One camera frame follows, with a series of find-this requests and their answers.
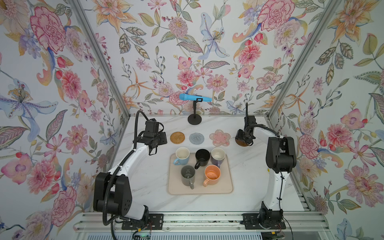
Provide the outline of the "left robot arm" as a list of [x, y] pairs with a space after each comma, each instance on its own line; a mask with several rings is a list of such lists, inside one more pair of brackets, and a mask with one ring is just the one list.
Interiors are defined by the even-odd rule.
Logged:
[[135, 133], [130, 152], [107, 173], [99, 173], [95, 180], [94, 211], [102, 213], [103, 224], [114, 219], [130, 219], [146, 224], [148, 208], [133, 201], [130, 177], [148, 156], [157, 153], [158, 146], [167, 143], [164, 125], [155, 119], [145, 122], [145, 130]]

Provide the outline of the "brown wooden round coaster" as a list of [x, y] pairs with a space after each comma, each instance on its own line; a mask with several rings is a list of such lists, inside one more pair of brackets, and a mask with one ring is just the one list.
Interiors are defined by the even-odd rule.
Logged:
[[249, 144], [243, 130], [239, 129], [235, 136], [236, 143], [241, 147], [247, 147]]

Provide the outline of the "woven rattan round coaster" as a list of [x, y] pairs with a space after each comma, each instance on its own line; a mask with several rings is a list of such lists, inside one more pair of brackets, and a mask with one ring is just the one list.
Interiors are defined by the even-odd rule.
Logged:
[[181, 144], [185, 141], [185, 134], [182, 132], [174, 132], [170, 136], [170, 140], [173, 144]]

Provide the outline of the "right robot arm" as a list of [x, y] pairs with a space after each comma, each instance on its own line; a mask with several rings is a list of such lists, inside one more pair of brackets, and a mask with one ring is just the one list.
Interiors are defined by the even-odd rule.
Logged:
[[235, 141], [239, 146], [250, 147], [255, 139], [267, 145], [266, 165], [270, 170], [267, 193], [256, 215], [244, 214], [246, 229], [271, 229], [284, 226], [282, 208], [283, 193], [290, 173], [297, 165], [295, 141], [291, 137], [280, 136], [263, 124], [258, 124], [255, 116], [245, 116], [245, 126], [239, 129]]

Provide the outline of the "blue woven round coaster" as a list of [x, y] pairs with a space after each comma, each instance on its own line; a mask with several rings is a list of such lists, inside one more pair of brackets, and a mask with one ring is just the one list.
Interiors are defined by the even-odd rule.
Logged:
[[201, 145], [205, 141], [205, 137], [201, 133], [193, 133], [190, 135], [189, 140], [193, 145]]

